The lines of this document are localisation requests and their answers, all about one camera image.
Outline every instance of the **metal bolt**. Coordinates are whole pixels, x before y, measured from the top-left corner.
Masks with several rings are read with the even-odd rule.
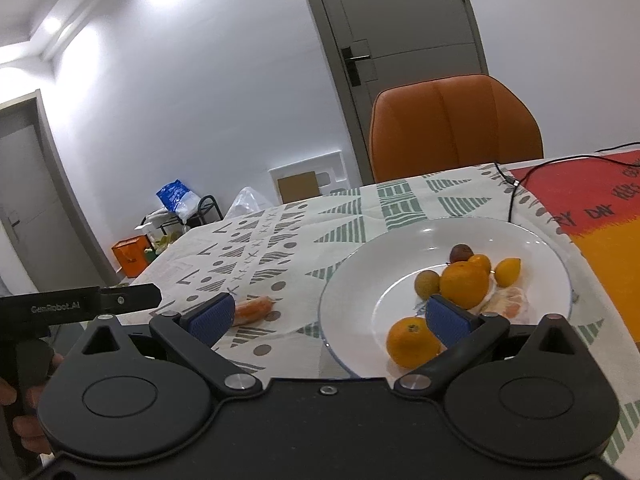
[[[249,374],[232,374],[225,379],[225,386],[232,390],[248,390],[254,384],[255,377]]]
[[[338,393],[338,388],[326,384],[325,386],[320,386],[320,393],[323,395],[335,395]]]
[[[422,374],[409,374],[400,377],[400,386],[407,390],[426,390],[431,386],[431,379]]]

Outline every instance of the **plate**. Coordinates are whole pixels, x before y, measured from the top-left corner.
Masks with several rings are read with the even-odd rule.
[[[322,292],[318,311],[322,338],[352,375],[394,380],[406,373],[389,359],[386,334],[399,319],[420,315],[422,302],[414,291],[415,275],[425,269],[441,274],[456,244],[486,254],[493,265],[509,257],[522,260],[515,285],[523,288],[529,300],[531,324],[546,314],[569,316],[569,275],[556,252],[539,236],[492,218],[416,222],[358,248]]]

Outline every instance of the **brown cardboard piece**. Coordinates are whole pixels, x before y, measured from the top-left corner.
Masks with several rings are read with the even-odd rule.
[[[278,190],[283,204],[320,196],[318,180],[313,171],[279,178]]]

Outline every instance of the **orange chair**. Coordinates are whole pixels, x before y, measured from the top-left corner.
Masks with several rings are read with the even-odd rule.
[[[376,182],[485,162],[542,158],[527,107],[487,75],[383,91],[373,105],[369,155]]]

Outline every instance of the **kiwi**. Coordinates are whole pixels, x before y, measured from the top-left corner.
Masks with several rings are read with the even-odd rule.
[[[440,291],[438,273],[433,270],[423,270],[418,273],[415,277],[414,289],[421,300],[428,300],[431,294],[437,294]]]
[[[466,244],[458,244],[453,247],[449,255],[449,263],[466,262],[474,255],[474,252]]]

